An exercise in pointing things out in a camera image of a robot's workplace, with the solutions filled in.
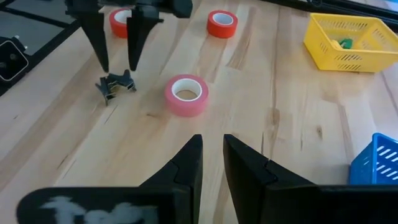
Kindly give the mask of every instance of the tape roll hole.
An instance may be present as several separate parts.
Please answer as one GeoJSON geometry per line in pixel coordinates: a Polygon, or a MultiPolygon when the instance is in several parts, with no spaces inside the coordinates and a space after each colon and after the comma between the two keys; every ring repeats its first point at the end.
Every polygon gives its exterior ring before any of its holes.
{"type": "Polygon", "coordinates": [[[114,15],[114,20],[116,20],[116,21],[118,21],[120,23],[123,23],[123,24],[127,24],[127,18],[128,17],[131,17],[131,10],[127,10],[126,9],[126,10],[117,12],[114,15]]]}
{"type": "Polygon", "coordinates": [[[232,16],[227,15],[225,13],[216,13],[213,15],[213,20],[221,25],[228,26],[234,22],[232,16]]]}
{"type": "Polygon", "coordinates": [[[191,102],[199,99],[202,94],[201,85],[190,78],[183,78],[172,85],[174,97],[184,102],[191,102]]]}

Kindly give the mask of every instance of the wooden table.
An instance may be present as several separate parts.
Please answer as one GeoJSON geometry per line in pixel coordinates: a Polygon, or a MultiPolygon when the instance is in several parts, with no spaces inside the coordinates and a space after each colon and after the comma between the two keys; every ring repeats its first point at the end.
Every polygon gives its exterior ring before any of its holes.
{"type": "MultiPolygon", "coordinates": [[[[321,72],[302,43],[306,12],[257,0],[194,3],[190,20],[162,15],[132,73],[138,91],[108,107],[94,86],[105,74],[81,29],[0,98],[2,223],[15,223],[18,201],[41,187],[137,186],[196,133],[204,141],[200,223],[237,223],[224,133],[318,184],[346,183],[372,133],[398,138],[398,66],[375,75],[321,72]],[[232,39],[206,33],[215,9],[239,18],[232,39]],[[165,83],[179,73],[209,86],[199,117],[165,109],[165,83]]],[[[108,22],[105,30],[110,69],[122,73],[126,41],[108,22]]]]}

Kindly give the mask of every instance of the pink tape roll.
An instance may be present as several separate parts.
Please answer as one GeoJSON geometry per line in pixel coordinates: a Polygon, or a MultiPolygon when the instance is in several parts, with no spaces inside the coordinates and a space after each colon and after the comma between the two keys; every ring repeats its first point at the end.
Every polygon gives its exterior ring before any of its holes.
{"type": "Polygon", "coordinates": [[[202,113],[207,105],[209,89],[200,77],[194,75],[177,75],[166,85],[165,97],[167,107],[178,116],[192,117],[202,113]],[[177,96],[180,91],[189,90],[196,94],[192,100],[177,96]]]}

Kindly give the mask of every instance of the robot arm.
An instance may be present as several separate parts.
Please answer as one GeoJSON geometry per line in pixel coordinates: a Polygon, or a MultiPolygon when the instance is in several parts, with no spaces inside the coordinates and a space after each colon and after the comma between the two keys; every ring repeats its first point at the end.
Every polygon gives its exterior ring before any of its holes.
{"type": "Polygon", "coordinates": [[[118,6],[131,9],[127,19],[127,44],[130,70],[135,71],[146,38],[159,19],[159,12],[172,13],[177,18],[189,18],[192,0],[65,0],[67,14],[80,21],[87,38],[105,72],[109,72],[106,48],[104,14],[98,12],[102,6],[118,6]]]}

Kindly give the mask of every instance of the plastic basket rim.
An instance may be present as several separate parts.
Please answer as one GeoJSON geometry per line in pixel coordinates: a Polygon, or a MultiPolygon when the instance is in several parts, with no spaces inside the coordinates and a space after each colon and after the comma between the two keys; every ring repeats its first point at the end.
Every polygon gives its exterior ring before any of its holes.
{"type": "Polygon", "coordinates": [[[382,138],[385,138],[385,139],[387,139],[387,140],[389,140],[389,141],[392,141],[392,142],[396,142],[396,143],[398,143],[398,141],[397,140],[395,140],[395,139],[392,139],[392,138],[390,138],[389,136],[386,136],[385,134],[382,134],[382,133],[374,133],[373,135],[372,135],[372,145],[373,145],[373,148],[372,148],[372,154],[373,154],[373,164],[372,164],[372,184],[376,184],[376,182],[377,182],[377,170],[376,170],[376,166],[377,166],[377,146],[378,146],[378,139],[379,139],[379,137],[382,137],[382,138]]]}
{"type": "Polygon", "coordinates": [[[391,52],[391,51],[383,51],[383,50],[355,50],[355,49],[337,49],[331,44],[330,38],[326,35],[325,31],[322,29],[321,25],[318,23],[316,20],[316,16],[328,16],[328,17],[353,17],[353,18],[361,18],[361,19],[367,19],[367,20],[372,20],[372,21],[379,21],[379,23],[385,28],[390,34],[394,35],[398,41],[398,36],[396,33],[394,33],[390,27],[388,27],[381,19],[376,18],[376,17],[366,17],[366,16],[346,16],[346,15],[338,15],[338,14],[325,14],[325,13],[310,13],[310,17],[312,20],[315,22],[316,26],[319,28],[321,31],[322,35],[325,36],[328,40],[328,44],[333,47],[333,49],[337,50],[338,52],[344,52],[344,53],[369,53],[369,54],[388,54],[388,55],[398,55],[398,52],[391,52]]]}

